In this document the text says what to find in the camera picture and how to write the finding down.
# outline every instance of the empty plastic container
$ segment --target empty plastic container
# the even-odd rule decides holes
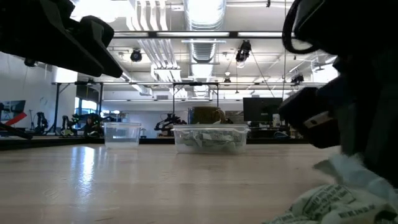
[[[138,147],[141,133],[140,123],[107,122],[105,146],[108,149],[132,149]]]
[[[192,124],[175,125],[173,131],[180,153],[240,154],[250,129],[245,124]]]

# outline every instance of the ventilation duct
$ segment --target ventilation duct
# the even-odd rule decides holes
[[[188,30],[214,31],[223,26],[226,0],[184,0],[184,8]],[[189,48],[191,62],[199,63],[191,65],[193,77],[196,81],[207,80],[213,72],[209,63],[215,62],[217,44],[191,43]],[[203,88],[196,86],[194,90],[203,91]]]

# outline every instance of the wooden table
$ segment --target wooden table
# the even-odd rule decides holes
[[[0,152],[3,223],[260,223],[331,183],[312,170],[336,149],[249,145],[241,156],[176,154],[173,145]]]

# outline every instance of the ceiling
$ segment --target ceiling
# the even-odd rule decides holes
[[[223,30],[228,31],[277,31],[282,30],[286,10],[282,1],[271,1],[271,7],[260,7],[259,3],[265,1],[227,0],[227,8]],[[184,12],[173,10],[182,7],[183,1],[169,0],[166,2],[167,21],[169,30],[186,30]],[[118,17],[114,22],[109,23],[116,31],[129,30],[125,17]],[[172,39],[172,48],[175,58],[181,68],[181,77],[188,78],[190,74],[190,56],[188,45],[183,44],[181,39]],[[282,82],[286,74],[288,80],[293,74],[292,69],[297,69],[305,77],[306,82],[312,80],[311,60],[320,58],[323,61],[331,58],[323,52],[315,52],[310,55],[293,55],[284,50],[280,39],[252,39],[252,54],[246,60],[244,68],[236,68],[235,55],[237,48],[241,45],[242,39],[225,39],[225,44],[218,44],[216,51],[215,66],[212,73],[212,80],[222,82],[225,72],[230,72],[231,81],[235,82]],[[297,48],[306,48],[307,44],[296,42]],[[114,58],[134,77],[134,80],[142,82],[153,82],[150,76],[151,62],[143,53],[141,62],[134,63],[130,60],[130,54],[134,48],[140,48],[137,39],[114,39],[108,50]],[[79,74],[79,79],[87,79],[86,75]],[[96,81],[115,81],[114,78],[102,75]]]

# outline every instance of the plastic container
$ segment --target plastic container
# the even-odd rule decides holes
[[[108,149],[132,149],[138,147],[140,123],[106,122],[105,146]]]
[[[179,153],[240,154],[246,152],[250,131],[245,124],[191,124],[174,126]]]

